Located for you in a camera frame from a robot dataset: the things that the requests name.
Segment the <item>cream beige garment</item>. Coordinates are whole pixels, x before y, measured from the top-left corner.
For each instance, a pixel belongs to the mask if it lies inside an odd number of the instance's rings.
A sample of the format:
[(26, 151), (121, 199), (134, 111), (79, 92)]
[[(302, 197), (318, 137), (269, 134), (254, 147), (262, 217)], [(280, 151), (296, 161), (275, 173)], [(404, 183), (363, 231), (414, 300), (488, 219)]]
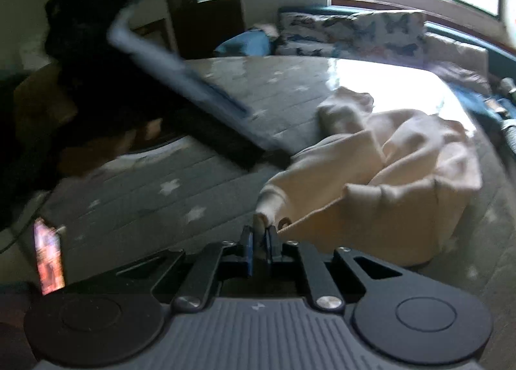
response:
[(327, 137), (264, 185), (254, 224), (323, 253), (344, 246), (400, 266), (435, 257), (481, 189), (475, 148), (456, 121), (372, 108), (344, 87), (324, 100)]

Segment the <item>blue cushion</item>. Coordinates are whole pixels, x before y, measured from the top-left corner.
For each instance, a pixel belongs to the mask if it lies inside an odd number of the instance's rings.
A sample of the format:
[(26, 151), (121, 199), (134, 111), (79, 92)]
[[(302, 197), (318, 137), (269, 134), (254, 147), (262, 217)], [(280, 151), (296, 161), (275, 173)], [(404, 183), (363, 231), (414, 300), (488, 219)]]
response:
[(271, 54), (271, 42), (262, 30), (248, 30), (220, 44), (216, 57), (264, 57)]

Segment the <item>smartphone with lit screen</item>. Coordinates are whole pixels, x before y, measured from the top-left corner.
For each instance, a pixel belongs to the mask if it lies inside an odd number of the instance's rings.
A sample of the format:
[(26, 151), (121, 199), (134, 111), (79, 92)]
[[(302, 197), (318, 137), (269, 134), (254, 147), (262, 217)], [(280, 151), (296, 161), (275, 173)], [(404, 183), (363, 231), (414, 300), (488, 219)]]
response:
[(65, 286), (65, 271), (62, 264), (61, 238), (59, 231), (38, 217), (33, 225), (33, 239), (40, 287), (43, 295)]

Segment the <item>butterfly print pillow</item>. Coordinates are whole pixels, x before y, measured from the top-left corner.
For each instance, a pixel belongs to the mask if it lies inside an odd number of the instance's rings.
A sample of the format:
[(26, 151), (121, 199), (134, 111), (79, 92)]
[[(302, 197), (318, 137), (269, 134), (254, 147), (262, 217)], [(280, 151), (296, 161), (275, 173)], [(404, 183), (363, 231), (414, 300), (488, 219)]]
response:
[(426, 15), (415, 10), (314, 15), (284, 12), (275, 53), (422, 67)]

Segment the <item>beige cushion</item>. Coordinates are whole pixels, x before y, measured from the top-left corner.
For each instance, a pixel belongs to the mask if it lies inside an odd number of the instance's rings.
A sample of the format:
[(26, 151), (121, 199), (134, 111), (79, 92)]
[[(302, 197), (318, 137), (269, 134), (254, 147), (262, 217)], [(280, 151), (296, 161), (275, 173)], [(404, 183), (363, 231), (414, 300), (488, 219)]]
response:
[(484, 77), (488, 76), (489, 56), (487, 49), (436, 33), (427, 32), (425, 38), (427, 45), (426, 67), (452, 63), (467, 71), (476, 72)]

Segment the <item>teal blue sofa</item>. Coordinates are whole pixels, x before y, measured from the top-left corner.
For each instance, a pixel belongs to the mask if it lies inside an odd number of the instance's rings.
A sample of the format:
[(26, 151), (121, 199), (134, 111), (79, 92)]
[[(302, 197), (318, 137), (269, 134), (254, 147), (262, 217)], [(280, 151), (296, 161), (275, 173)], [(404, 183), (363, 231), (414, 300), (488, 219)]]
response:
[(515, 115), (515, 57), (424, 12), (281, 8), (278, 55), (352, 58), (427, 69), (479, 118)]

